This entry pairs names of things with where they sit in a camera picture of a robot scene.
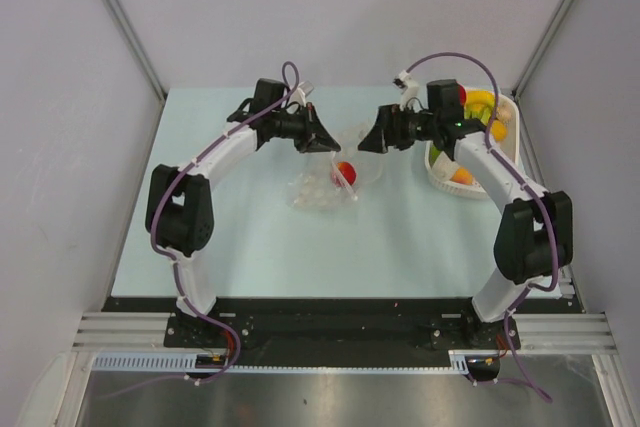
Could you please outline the red apple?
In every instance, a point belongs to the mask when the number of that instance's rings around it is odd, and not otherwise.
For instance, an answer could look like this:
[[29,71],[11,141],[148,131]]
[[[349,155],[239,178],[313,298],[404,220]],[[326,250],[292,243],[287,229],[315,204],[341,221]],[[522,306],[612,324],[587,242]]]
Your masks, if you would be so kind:
[[332,173],[332,182],[337,186],[352,186],[357,180],[357,172],[349,162],[338,162]]

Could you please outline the clear dotted zip top bag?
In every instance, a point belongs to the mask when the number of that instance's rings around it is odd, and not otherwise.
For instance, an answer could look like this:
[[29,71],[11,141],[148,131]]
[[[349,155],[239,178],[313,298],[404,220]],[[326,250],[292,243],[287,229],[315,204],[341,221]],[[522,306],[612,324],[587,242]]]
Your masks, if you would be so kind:
[[339,152],[306,154],[301,173],[288,186],[288,205],[330,211],[358,201],[383,173],[384,157],[358,149],[371,127],[371,122],[362,122],[342,130],[336,135]]

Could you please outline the green apple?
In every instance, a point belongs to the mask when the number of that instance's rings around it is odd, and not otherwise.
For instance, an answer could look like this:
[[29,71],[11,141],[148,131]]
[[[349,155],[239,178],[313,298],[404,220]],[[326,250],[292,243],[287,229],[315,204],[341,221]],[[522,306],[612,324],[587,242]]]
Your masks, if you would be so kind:
[[434,145],[432,145],[429,149],[429,161],[434,163],[437,158],[440,156],[441,151],[437,149]]

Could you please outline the orange yellow peach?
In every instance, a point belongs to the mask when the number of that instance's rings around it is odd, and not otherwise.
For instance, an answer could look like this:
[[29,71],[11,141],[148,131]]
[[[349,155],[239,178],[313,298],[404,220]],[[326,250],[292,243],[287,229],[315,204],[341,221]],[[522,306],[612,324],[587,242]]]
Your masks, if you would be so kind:
[[474,182],[474,177],[471,172],[464,167],[459,167],[450,178],[451,182],[470,186]]

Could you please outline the red tomato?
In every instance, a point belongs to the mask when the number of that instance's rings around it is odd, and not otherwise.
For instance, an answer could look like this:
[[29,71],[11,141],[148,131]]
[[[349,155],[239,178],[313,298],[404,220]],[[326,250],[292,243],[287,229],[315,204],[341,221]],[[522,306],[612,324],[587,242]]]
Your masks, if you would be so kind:
[[462,105],[465,105],[466,104],[466,100],[467,100],[467,92],[466,92],[466,89],[462,85],[458,86],[458,94],[459,94],[460,103]]

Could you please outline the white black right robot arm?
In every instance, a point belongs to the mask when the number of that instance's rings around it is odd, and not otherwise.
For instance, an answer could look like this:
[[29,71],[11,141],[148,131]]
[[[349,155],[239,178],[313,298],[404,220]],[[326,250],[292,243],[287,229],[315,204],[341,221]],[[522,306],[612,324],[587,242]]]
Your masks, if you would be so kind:
[[522,174],[496,145],[490,127],[465,117],[456,80],[428,83],[427,106],[420,110],[410,105],[419,92],[411,75],[403,71],[394,83],[401,91],[400,102],[379,107],[359,150],[385,154],[429,141],[472,174],[501,214],[493,247],[496,268],[471,299],[473,316],[461,323],[463,340],[484,348],[497,336],[495,322],[517,309],[537,279],[556,279],[559,269],[571,262],[571,200]]

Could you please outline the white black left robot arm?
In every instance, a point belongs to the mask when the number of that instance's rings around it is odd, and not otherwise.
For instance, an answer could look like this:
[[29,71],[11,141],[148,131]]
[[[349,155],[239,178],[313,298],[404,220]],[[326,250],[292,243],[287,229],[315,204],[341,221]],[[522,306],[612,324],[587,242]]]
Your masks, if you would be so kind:
[[254,93],[226,119],[223,133],[181,166],[157,165],[152,171],[145,228],[153,251],[170,262],[178,309],[191,316],[186,334],[197,345],[214,344],[221,323],[209,315],[216,294],[196,255],[214,232],[212,191],[242,160],[272,139],[293,142],[302,154],[338,152],[339,143],[321,123],[308,100],[309,82],[288,86],[261,78]]

